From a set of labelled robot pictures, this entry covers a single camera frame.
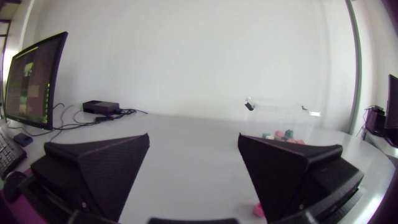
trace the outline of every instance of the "computer screen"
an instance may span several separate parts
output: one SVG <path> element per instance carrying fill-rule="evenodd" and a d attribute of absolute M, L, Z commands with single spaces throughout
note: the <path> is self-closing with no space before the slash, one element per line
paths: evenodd
<path fill-rule="evenodd" d="M 398 78 L 389 75 L 386 128 L 398 128 Z"/>
<path fill-rule="evenodd" d="M 53 128 L 55 79 L 67 35 L 54 35 L 13 56 L 4 102 L 6 118 L 38 128 Z"/>

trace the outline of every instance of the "white wall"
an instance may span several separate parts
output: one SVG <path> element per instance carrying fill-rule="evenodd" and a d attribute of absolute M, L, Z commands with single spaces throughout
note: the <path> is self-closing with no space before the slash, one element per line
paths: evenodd
<path fill-rule="evenodd" d="M 353 1 L 356 21 L 358 23 L 359 38 L 362 54 L 362 82 L 359 97 L 358 116 L 355 121 L 354 132 L 357 134 L 364 125 L 363 114 L 368 106 L 375 104 L 376 99 L 376 57 L 373 29 L 370 25 L 368 9 L 364 1 Z"/>
<path fill-rule="evenodd" d="M 356 79 L 353 28 L 344 1 L 320 1 L 328 35 L 328 85 L 323 127 L 348 132 Z"/>
<path fill-rule="evenodd" d="M 355 1 L 353 6 L 363 58 L 362 92 L 354 130 L 357 133 L 368 106 L 387 107 L 388 74 L 398 76 L 398 38 L 381 0 Z"/>
<path fill-rule="evenodd" d="M 11 21 L 7 38 L 6 51 L 4 54 L 4 78 L 8 76 L 9 65 L 12 57 L 22 50 L 27 21 L 35 0 L 23 0 Z"/>
<path fill-rule="evenodd" d="M 344 2 L 39 2 L 24 45 L 69 32 L 56 102 L 244 120 L 243 100 L 260 96 L 321 110 L 327 128 L 349 125 L 355 70 Z"/>
<path fill-rule="evenodd" d="M 387 108 L 388 74 L 398 77 L 398 37 L 381 0 L 364 0 L 373 30 L 376 61 L 375 104 Z"/>

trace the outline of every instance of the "black monitor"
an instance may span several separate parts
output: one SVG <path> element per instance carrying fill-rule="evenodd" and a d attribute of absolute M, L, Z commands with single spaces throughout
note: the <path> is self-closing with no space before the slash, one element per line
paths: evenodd
<path fill-rule="evenodd" d="M 394 147 L 398 147 L 398 78 L 389 75 L 389 94 L 387 102 L 384 137 Z"/>
<path fill-rule="evenodd" d="M 42 40 L 13 56 L 6 86 L 6 118 L 37 128 L 53 128 L 55 79 L 68 33 Z"/>
<path fill-rule="evenodd" d="M 337 223 L 362 193 L 363 173 L 341 158 L 340 145 L 240 135 L 238 147 L 268 223 Z"/>
<path fill-rule="evenodd" d="M 149 136 L 44 144 L 20 185 L 49 223 L 117 222 L 149 148 Z M 85 221 L 75 222 L 77 218 Z"/>

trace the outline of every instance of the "clear plastic container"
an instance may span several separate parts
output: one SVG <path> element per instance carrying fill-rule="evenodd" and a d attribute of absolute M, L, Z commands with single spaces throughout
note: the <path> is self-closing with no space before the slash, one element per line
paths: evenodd
<path fill-rule="evenodd" d="M 291 101 L 246 98 L 247 127 L 243 134 L 259 138 L 306 143 L 320 112 Z"/>

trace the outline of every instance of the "white desk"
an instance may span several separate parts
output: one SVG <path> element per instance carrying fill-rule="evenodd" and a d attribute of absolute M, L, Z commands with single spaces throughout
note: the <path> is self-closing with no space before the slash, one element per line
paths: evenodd
<path fill-rule="evenodd" d="M 83 113 L 77 118 L 84 121 Z M 65 131 L 54 142 L 71 144 L 149 133 L 150 148 L 125 204 L 121 223 L 146 223 L 151 217 L 235 217 L 240 223 L 264 223 L 265 219 L 252 214 L 259 200 L 238 151 L 238 135 L 245 128 L 246 123 L 239 122 L 135 114 Z M 11 135 L 20 132 L 9 131 Z M 34 138 L 26 147 L 28 158 L 17 169 L 26 170 L 43 156 L 43 143 L 54 134 Z M 314 129 L 308 143 L 342 144 L 343 158 L 365 173 L 361 183 L 365 193 L 341 222 L 366 223 L 392 179 L 395 168 L 390 160 L 372 145 L 339 131 Z"/>
<path fill-rule="evenodd" d="M 370 140 L 383 153 L 398 158 L 398 149 L 396 147 L 391 146 L 383 137 L 375 136 L 366 129 L 364 131 L 366 132 L 365 140 Z"/>

